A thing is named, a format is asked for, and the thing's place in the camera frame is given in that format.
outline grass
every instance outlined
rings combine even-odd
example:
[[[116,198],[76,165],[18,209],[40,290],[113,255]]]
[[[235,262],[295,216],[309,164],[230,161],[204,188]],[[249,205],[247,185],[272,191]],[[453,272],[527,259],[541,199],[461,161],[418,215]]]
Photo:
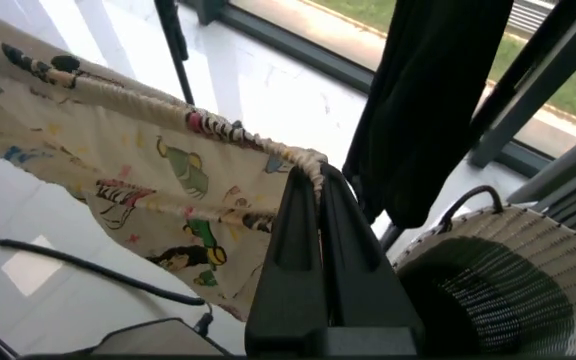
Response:
[[[379,31],[387,32],[396,0],[311,0],[340,14],[348,16]],[[497,50],[488,78],[499,81],[517,57],[523,42],[504,35]],[[576,71],[548,100],[548,104],[576,116]]]

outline black plug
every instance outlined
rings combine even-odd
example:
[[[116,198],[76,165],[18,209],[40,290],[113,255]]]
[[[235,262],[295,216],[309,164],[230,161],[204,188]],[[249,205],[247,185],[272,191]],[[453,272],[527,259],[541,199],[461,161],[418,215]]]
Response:
[[[199,321],[197,321],[197,324],[195,324],[195,326],[193,327],[193,330],[195,330],[195,332],[199,335],[201,335],[201,337],[206,337],[208,336],[208,327],[210,326],[210,323],[212,323],[213,317],[211,313],[205,313],[201,316],[201,319],[199,319]]]

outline black garment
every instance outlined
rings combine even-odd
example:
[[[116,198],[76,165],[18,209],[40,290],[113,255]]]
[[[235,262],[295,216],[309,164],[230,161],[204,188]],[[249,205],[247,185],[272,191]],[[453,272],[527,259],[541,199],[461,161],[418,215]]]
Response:
[[[512,0],[397,0],[386,47],[343,167],[372,223],[423,225],[481,134],[470,120]]]

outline metal railing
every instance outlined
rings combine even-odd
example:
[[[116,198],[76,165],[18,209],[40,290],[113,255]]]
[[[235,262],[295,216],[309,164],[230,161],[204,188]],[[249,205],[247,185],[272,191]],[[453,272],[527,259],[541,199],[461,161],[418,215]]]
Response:
[[[518,35],[532,35],[559,0],[515,0],[508,19],[508,26],[518,30]]]

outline white tile floor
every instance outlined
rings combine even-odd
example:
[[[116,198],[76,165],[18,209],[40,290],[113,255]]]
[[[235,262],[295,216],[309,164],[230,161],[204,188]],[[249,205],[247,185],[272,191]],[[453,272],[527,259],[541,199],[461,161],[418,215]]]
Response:
[[[180,98],[174,66],[152,2],[146,0],[0,0],[0,18],[53,45],[108,66]],[[198,106],[243,119],[252,132],[316,148],[341,167],[365,97],[220,24],[201,27],[180,9],[189,44],[185,63]],[[474,186],[491,184],[507,196],[524,182],[505,168],[474,170],[462,162],[434,205],[431,224]],[[487,199],[466,204],[477,209]],[[387,219],[373,228],[382,232]],[[418,231],[404,233],[395,249]],[[189,292],[172,276],[115,245],[88,209],[65,191],[0,160],[0,236],[53,247],[166,289]],[[62,266],[24,295],[4,271],[14,252],[0,249],[0,336],[22,354],[65,352],[97,343],[106,333],[170,316],[194,323],[202,308],[189,308]],[[40,281],[51,266],[33,266],[22,278]],[[211,337],[242,354],[243,324],[220,309]]]

